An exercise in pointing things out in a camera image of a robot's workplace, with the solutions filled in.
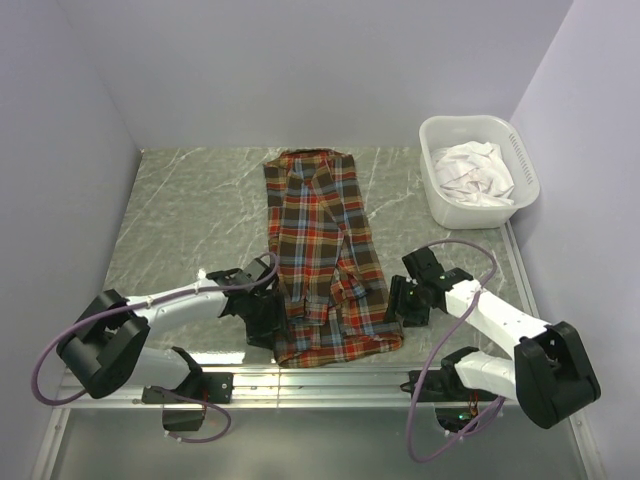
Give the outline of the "black box under rail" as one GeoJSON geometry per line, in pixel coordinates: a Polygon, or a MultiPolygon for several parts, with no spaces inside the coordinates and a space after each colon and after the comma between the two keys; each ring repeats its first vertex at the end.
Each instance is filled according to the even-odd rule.
{"type": "Polygon", "coordinates": [[[207,407],[179,408],[179,403],[164,404],[161,414],[163,429],[173,432],[197,432],[206,417],[207,407]]]}

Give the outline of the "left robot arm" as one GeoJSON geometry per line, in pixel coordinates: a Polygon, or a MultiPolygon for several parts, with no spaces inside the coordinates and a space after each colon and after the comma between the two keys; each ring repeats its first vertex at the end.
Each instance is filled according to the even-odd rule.
{"type": "Polygon", "coordinates": [[[196,320],[233,316],[243,321],[249,345],[273,349],[286,330],[278,267],[278,256],[267,253],[243,268],[199,271],[193,283],[160,293],[125,297],[107,290],[57,341],[56,353],[94,399],[138,384],[192,401],[202,386],[200,365],[179,347],[160,350],[148,341],[196,320]]]}

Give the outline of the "white shirt in basket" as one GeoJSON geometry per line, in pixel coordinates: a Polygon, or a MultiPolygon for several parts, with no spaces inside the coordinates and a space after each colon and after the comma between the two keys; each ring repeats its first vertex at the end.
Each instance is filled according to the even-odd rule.
{"type": "Polygon", "coordinates": [[[515,184],[501,147],[469,141],[431,153],[437,184],[453,201],[474,207],[512,206],[515,184]]]}

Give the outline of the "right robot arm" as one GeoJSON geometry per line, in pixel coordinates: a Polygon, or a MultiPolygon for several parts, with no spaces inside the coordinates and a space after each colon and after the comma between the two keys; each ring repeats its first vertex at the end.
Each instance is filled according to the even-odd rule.
{"type": "Polygon", "coordinates": [[[392,279],[386,319],[424,326],[437,309],[464,320],[505,352],[499,358],[476,347],[447,356],[439,368],[412,371],[401,389],[420,402],[482,400],[501,396],[518,403],[537,426],[549,429],[601,396],[601,387],[578,331],[551,324],[510,305],[468,272],[446,270],[423,247],[402,259],[405,276],[392,279]]]}

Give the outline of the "white plastic basket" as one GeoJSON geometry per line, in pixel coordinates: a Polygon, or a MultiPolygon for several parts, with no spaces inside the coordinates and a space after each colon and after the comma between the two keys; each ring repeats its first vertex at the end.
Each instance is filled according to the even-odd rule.
{"type": "Polygon", "coordinates": [[[532,205],[540,184],[507,121],[434,116],[419,128],[420,170],[434,220],[447,229],[489,229],[532,205]]]}

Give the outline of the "aluminium rail frame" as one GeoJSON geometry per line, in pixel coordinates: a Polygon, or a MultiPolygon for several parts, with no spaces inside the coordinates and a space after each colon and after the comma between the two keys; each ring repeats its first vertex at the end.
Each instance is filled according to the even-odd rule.
{"type": "Polygon", "coordinates": [[[39,479],[602,479],[599,452],[584,413],[544,430],[513,402],[485,417],[485,428],[455,445],[438,412],[416,415],[413,462],[404,434],[411,370],[439,345],[449,354],[497,348],[441,313],[410,329],[402,349],[315,369],[281,369],[244,343],[238,321],[196,320],[158,340],[190,351],[211,371],[234,375],[232,400],[212,412],[203,443],[181,445],[161,431],[157,405],[134,385],[103,400],[57,408],[36,470],[39,479]]]}

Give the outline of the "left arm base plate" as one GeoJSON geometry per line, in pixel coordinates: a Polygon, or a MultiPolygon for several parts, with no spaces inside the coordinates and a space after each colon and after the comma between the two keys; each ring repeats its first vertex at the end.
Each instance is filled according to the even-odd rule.
{"type": "Polygon", "coordinates": [[[175,404],[207,402],[229,404],[234,375],[231,372],[191,372],[174,389],[149,386],[143,389],[144,404],[175,404]]]}

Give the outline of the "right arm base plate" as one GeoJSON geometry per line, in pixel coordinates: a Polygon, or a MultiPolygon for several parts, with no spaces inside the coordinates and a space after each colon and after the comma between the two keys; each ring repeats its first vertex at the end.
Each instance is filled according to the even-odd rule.
{"type": "Polygon", "coordinates": [[[488,391],[464,387],[453,370],[441,368],[427,371],[419,392],[418,401],[446,403],[478,400],[486,402],[493,401],[496,398],[495,394],[488,391]]]}

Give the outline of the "plaid long sleeve shirt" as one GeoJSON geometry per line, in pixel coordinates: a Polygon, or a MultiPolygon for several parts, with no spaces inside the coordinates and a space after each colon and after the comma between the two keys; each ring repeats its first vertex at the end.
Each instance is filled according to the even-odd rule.
{"type": "Polygon", "coordinates": [[[401,348],[399,322],[385,318],[388,287],[353,156],[289,150],[263,171],[268,248],[280,260],[287,318],[276,362],[313,368],[401,348]]]}

